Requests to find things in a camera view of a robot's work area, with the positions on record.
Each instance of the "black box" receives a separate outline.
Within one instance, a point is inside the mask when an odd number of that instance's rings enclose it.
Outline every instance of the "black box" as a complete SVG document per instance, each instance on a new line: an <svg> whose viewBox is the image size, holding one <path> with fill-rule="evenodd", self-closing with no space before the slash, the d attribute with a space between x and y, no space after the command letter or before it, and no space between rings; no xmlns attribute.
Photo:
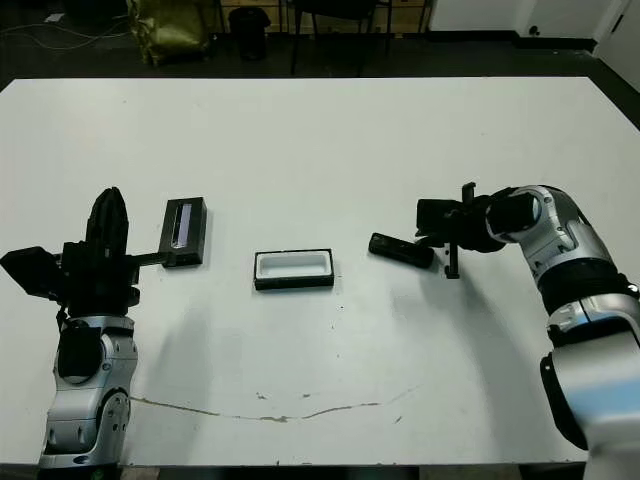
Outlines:
<svg viewBox="0 0 640 480"><path fill-rule="evenodd" d="M204 258L207 206L204 198L169 200L164 214L159 253L169 253L164 267L200 265Z"/></svg>
<svg viewBox="0 0 640 480"><path fill-rule="evenodd" d="M256 252L253 264L256 290L332 287L333 281L330 248Z"/></svg>

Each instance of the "white wall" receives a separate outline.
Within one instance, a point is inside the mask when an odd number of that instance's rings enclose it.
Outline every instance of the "white wall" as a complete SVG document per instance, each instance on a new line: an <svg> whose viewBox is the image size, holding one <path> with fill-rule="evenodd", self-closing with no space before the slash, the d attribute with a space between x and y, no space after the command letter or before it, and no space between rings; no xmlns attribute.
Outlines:
<svg viewBox="0 0 640 480"><path fill-rule="evenodd" d="M529 34L529 28L537 26L541 38L594 38L603 17L612 4L619 0L537 0L532 2L531 14L520 17L517 31L521 36Z"/></svg>
<svg viewBox="0 0 640 480"><path fill-rule="evenodd" d="M433 31L515 30L540 37L593 38L610 31L628 0L435 0Z"/></svg>
<svg viewBox="0 0 640 480"><path fill-rule="evenodd" d="M595 54L640 92L640 0L631 0L617 30Z"/></svg>
<svg viewBox="0 0 640 480"><path fill-rule="evenodd" d="M429 28L513 30L522 0L436 0Z"/></svg>

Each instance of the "black remote control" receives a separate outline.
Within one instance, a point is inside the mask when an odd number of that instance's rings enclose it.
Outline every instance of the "black remote control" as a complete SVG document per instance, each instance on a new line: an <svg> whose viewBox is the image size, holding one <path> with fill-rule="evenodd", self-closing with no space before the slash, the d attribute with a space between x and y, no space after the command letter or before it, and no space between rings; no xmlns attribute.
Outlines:
<svg viewBox="0 0 640 480"><path fill-rule="evenodd" d="M419 268L429 268L433 263L433 249L374 233L369 240L369 251L374 255L391 258Z"/></svg>

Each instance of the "black floor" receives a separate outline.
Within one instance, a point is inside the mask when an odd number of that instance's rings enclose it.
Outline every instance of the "black floor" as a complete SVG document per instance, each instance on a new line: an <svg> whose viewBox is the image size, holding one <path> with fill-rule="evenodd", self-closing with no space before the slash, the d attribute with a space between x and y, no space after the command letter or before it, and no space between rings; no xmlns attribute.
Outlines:
<svg viewBox="0 0 640 480"><path fill-rule="evenodd" d="M25 7L28 0L3 0L0 3L0 32L17 25L41 23L47 13L60 11L48 2L44 2L44 6L41 3L29 7ZM60 25L96 35L113 24L87 26L63 19ZM111 33L125 31L126 23L123 23ZM267 39L268 56L262 61L242 61L233 40L223 37L213 42L207 59L191 59L154 68L141 61L133 38L127 34L100 39L72 50L50 50L38 45L32 37L47 46L57 47L79 45L86 39L53 27L8 33L12 35L0 34L0 89L15 78L290 77L292 39L286 35ZM365 59L364 77L588 76L640 128L640 93L585 51L521 49L509 41L444 43L412 38L393 40L386 55L380 37L305 38L301 41L296 76L353 77L362 58Z"/></svg>

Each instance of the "rectangular object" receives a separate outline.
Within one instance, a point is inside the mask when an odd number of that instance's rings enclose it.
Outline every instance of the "rectangular object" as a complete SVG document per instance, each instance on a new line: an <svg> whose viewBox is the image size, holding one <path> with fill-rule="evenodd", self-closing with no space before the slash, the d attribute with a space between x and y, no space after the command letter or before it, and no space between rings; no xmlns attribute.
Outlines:
<svg viewBox="0 0 640 480"><path fill-rule="evenodd" d="M159 253L170 253L164 267L200 265L204 258L207 206L202 197L169 200Z"/></svg>
<svg viewBox="0 0 640 480"><path fill-rule="evenodd" d="M429 268L433 262L433 249L374 233L369 240L369 251L374 255L391 258L419 268Z"/></svg>
<svg viewBox="0 0 640 480"><path fill-rule="evenodd" d="M333 286L331 249L257 252L253 266L256 290Z"/></svg>

